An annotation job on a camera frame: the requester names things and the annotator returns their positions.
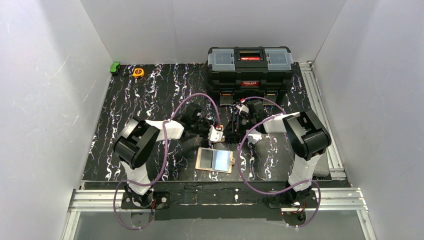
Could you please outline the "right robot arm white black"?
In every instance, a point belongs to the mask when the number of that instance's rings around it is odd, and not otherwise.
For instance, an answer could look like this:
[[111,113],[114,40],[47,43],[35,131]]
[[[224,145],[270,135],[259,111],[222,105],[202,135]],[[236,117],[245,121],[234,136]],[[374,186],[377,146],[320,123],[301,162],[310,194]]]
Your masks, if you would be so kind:
[[223,132],[227,140],[241,139],[241,146],[253,131],[286,134],[295,158],[286,187],[276,191],[275,195],[287,195],[291,201],[296,201],[311,190],[317,163],[326,154],[332,139],[313,110],[267,115],[263,105],[265,101],[279,106],[264,97],[242,98]]

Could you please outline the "white credit card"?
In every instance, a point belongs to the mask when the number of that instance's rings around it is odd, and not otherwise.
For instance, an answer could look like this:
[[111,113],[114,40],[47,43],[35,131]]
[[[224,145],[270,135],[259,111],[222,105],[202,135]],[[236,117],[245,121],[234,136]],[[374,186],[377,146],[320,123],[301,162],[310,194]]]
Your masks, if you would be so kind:
[[256,145],[258,142],[262,140],[262,134],[257,130],[252,130],[251,133],[247,135],[247,140],[249,144]]

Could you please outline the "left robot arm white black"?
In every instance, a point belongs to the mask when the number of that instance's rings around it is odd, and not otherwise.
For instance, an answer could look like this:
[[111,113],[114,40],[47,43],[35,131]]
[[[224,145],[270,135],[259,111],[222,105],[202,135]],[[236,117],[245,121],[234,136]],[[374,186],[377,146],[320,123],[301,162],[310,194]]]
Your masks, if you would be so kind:
[[170,121],[131,118],[113,144],[113,152],[124,166],[128,185],[124,188],[129,199],[146,208],[153,201],[146,162],[157,142],[165,139],[188,141],[196,136],[210,142],[220,142],[220,125],[201,115],[202,107],[190,103],[185,111]]

